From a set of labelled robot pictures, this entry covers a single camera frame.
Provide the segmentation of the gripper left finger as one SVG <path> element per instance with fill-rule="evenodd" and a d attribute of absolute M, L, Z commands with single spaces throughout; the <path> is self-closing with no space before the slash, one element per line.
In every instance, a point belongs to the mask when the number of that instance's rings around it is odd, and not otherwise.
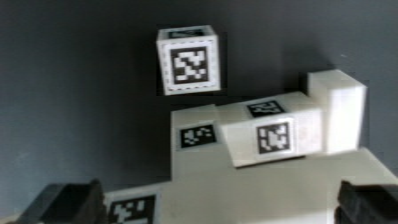
<path fill-rule="evenodd" d="M 108 224 L 100 180 L 50 184 L 14 224 Z"/>

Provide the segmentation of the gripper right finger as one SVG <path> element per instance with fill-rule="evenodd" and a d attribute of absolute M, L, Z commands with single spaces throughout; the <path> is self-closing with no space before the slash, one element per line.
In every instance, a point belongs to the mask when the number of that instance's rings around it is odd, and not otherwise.
<path fill-rule="evenodd" d="M 398 224 L 398 185 L 341 181 L 334 224 Z"/>

